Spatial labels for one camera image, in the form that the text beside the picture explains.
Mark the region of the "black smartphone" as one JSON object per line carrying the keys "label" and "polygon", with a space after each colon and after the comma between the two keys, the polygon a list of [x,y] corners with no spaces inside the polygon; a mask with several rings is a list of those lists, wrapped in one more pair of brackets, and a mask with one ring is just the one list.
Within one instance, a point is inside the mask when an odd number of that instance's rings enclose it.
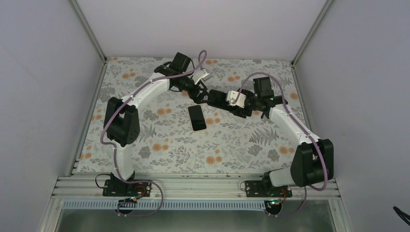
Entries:
{"label": "black smartphone", "polygon": [[188,113],[193,131],[206,129],[206,122],[200,105],[188,107]]}

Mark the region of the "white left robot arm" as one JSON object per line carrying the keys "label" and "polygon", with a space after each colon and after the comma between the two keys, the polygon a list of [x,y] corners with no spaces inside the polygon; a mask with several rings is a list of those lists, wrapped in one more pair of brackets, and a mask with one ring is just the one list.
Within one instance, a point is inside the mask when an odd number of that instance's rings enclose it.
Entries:
{"label": "white left robot arm", "polygon": [[140,134],[139,111],[173,87],[187,92],[195,104],[205,103],[208,91],[202,79],[208,74],[203,67],[206,56],[207,51],[202,50],[198,64],[188,70],[193,60],[177,53],[172,61],[158,66],[134,92],[122,98],[112,97],[108,101],[100,141],[104,145],[113,146],[112,174],[118,179],[115,189],[121,195],[127,196],[134,191],[130,146]]}

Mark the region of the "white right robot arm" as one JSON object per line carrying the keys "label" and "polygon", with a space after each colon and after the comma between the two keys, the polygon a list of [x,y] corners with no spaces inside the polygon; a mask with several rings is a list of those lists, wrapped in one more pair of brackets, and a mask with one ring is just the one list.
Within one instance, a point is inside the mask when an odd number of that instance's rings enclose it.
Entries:
{"label": "white right robot arm", "polygon": [[275,196],[282,187],[310,187],[316,191],[326,189],[333,178],[333,144],[312,133],[293,113],[279,85],[280,95],[273,92],[271,81],[277,79],[267,75],[254,78],[254,93],[246,94],[242,88],[230,90],[226,95],[229,106],[236,110],[260,111],[276,123],[295,146],[292,163],[288,168],[268,171],[262,177],[262,191],[268,197]]}

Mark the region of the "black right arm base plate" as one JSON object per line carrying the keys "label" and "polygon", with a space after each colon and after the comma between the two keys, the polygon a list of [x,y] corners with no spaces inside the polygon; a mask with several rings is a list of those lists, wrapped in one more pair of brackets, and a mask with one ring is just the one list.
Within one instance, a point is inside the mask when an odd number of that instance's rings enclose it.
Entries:
{"label": "black right arm base plate", "polygon": [[262,180],[247,180],[245,184],[245,193],[248,198],[279,198],[292,197],[292,189],[289,186],[274,187],[271,184],[265,184]]}

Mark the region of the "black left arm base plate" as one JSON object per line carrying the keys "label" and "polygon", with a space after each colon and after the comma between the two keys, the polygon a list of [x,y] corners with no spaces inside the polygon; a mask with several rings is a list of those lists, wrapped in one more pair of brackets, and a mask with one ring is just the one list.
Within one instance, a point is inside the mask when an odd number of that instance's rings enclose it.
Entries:
{"label": "black left arm base plate", "polygon": [[138,182],[134,184],[126,184],[120,180],[105,181],[102,196],[104,197],[149,197],[152,184],[146,182]]}

